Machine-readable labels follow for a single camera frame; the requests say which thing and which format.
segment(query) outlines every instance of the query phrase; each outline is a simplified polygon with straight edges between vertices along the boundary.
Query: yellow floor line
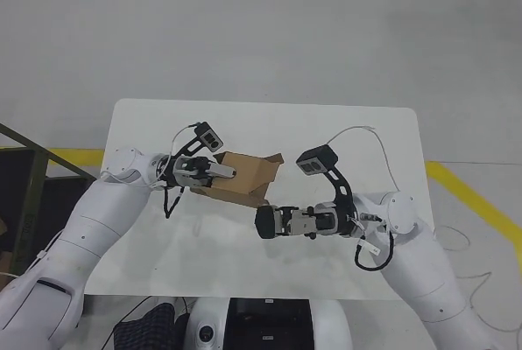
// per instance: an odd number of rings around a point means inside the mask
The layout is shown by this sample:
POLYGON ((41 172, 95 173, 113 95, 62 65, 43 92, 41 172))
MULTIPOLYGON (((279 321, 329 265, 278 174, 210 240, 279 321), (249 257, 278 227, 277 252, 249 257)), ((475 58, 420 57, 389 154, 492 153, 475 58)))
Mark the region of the yellow floor line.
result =
POLYGON ((52 153, 76 166, 101 166, 103 161, 103 150, 97 149, 75 149, 75 148, 50 148, 52 153))
POLYGON ((516 225, 508 215, 496 209, 473 188, 457 178, 444 165, 436 162, 427 162, 427 176, 444 186, 469 209, 477 213, 487 224, 512 242, 518 258, 520 274, 522 275, 522 228, 516 225))

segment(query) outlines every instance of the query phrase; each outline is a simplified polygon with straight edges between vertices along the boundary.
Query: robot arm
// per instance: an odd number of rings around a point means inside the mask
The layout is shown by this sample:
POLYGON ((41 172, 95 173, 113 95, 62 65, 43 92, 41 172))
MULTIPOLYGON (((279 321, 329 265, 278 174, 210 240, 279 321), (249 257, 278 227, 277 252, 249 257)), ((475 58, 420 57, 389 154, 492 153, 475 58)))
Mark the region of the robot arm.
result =
POLYGON ((296 164, 306 175, 323 173, 335 188, 335 199, 305 209, 261 206, 259 235, 354 237, 359 240, 356 266, 382 273, 419 316, 437 349, 500 349, 466 302, 444 249, 416 214, 413 198, 403 192, 352 194, 335 168, 337 160, 328 145, 304 152, 296 164), (358 261, 362 246, 373 253, 376 268, 358 261))
POLYGON ((203 147, 222 147, 207 123, 193 127, 196 138, 173 157, 116 151, 108 175, 84 193, 49 251, 0 293, 0 348, 57 349, 65 344, 80 319, 91 272, 133 226, 152 191, 162 188, 158 180, 167 189, 210 186, 214 177, 234 176, 232 168, 192 157, 203 147))

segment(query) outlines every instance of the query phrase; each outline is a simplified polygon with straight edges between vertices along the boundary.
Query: black panel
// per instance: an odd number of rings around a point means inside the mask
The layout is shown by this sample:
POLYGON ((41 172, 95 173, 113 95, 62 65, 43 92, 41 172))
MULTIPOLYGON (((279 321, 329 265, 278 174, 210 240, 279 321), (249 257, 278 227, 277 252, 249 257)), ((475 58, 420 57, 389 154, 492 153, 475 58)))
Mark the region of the black panel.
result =
POLYGON ((314 350, 309 301, 232 298, 223 350, 245 349, 314 350))
POLYGON ((0 150, 0 217, 8 227, 0 251, 14 251, 34 156, 33 150, 0 150))

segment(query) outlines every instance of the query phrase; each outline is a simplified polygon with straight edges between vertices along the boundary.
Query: table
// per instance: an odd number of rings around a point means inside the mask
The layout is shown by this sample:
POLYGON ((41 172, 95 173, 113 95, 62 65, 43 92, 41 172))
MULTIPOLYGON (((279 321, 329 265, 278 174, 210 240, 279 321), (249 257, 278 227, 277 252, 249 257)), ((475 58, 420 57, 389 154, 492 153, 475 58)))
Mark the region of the table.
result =
MULTIPOLYGON (((417 117, 408 108, 121 100, 104 163, 123 146, 167 153, 174 133, 196 121, 210 123, 224 151, 260 157, 281 152, 286 162, 266 198, 299 207, 332 200, 334 190, 323 176, 305 176, 294 163, 298 155, 346 127, 370 125, 384 142, 399 188, 415 198, 420 217, 434 226, 417 117)), ((191 130, 182 133, 176 149, 192 136, 191 130)), ((394 190, 372 134, 353 129, 332 146, 353 192, 394 190)), ((162 192, 152 194, 134 227, 95 268, 87 294, 399 299, 379 273, 355 266, 354 239, 264 241, 253 225, 254 209, 186 192, 166 220, 162 200, 162 192)), ((361 260, 371 264, 367 253, 361 260)))

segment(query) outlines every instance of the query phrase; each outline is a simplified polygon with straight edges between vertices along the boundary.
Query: plaid fabric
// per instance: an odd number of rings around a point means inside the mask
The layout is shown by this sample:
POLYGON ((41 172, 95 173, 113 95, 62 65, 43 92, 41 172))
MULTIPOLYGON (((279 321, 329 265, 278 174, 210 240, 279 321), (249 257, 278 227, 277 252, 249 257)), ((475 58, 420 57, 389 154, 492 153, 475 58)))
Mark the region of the plaid fabric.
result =
POLYGON ((178 325, 176 329, 174 317, 173 305, 163 303, 148 311, 141 319, 117 324, 113 329, 115 349, 182 349, 187 322, 185 326, 178 325))

